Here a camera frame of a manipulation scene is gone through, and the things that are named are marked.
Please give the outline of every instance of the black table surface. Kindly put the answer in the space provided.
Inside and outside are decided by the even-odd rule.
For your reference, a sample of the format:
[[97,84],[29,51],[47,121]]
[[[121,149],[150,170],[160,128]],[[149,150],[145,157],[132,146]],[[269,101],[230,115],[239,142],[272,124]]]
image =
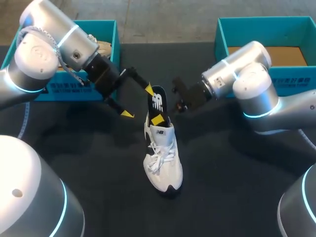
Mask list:
[[[0,59],[8,47],[0,47]],[[163,86],[169,106],[171,80],[193,84],[215,62],[212,43],[122,44],[121,64],[134,66]],[[134,119],[104,104],[32,102],[22,140],[30,144],[79,199],[87,237],[280,237],[277,205],[283,192],[315,163],[314,151],[296,131],[259,136],[235,99],[170,115],[183,166],[183,188],[161,197],[143,169],[147,95],[128,81],[120,102]],[[24,105],[0,112],[2,134],[17,136]],[[316,133],[306,131],[312,141]]]

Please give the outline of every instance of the gray floor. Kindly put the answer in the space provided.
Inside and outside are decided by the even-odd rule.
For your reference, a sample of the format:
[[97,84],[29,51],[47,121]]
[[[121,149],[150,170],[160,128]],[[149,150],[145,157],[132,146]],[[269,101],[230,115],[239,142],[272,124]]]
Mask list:
[[[52,0],[72,19],[118,21],[121,42],[212,41],[218,17],[310,15],[315,0]],[[0,45],[8,45],[31,0],[0,0]]]

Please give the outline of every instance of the white shoelace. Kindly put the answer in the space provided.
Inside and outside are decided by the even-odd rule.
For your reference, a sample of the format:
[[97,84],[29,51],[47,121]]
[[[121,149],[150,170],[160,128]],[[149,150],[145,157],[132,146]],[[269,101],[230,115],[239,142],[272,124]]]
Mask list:
[[151,156],[153,159],[152,162],[148,164],[148,169],[153,173],[159,171],[163,163],[174,161],[175,156],[175,148],[174,148],[174,141],[168,146],[157,146],[155,143],[151,143],[150,146],[155,154]]

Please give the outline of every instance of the robotic arm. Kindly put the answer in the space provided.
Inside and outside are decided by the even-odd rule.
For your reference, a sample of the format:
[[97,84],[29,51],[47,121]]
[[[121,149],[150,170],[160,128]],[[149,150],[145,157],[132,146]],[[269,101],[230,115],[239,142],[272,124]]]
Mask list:
[[279,97],[268,74],[271,59],[266,49],[253,41],[202,73],[190,89],[180,79],[173,81],[181,100],[180,112],[194,110],[212,98],[230,93],[241,105],[254,131],[269,135],[315,125],[316,90]]
[[[151,85],[134,68],[118,71],[98,52],[99,45],[49,0],[34,0],[20,18],[22,31],[8,67],[0,71],[0,109],[35,99],[54,76],[58,60],[82,85],[94,83],[105,102],[120,115],[134,117],[111,94],[126,79],[135,80],[153,95]],[[87,80],[70,71],[85,70]]]

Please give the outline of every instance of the shoe insole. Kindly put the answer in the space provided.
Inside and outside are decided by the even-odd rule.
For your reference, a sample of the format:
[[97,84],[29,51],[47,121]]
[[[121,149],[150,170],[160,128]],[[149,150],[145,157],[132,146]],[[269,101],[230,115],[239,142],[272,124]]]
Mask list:
[[159,85],[152,88],[154,96],[148,95],[149,123],[154,126],[169,127],[166,92]]

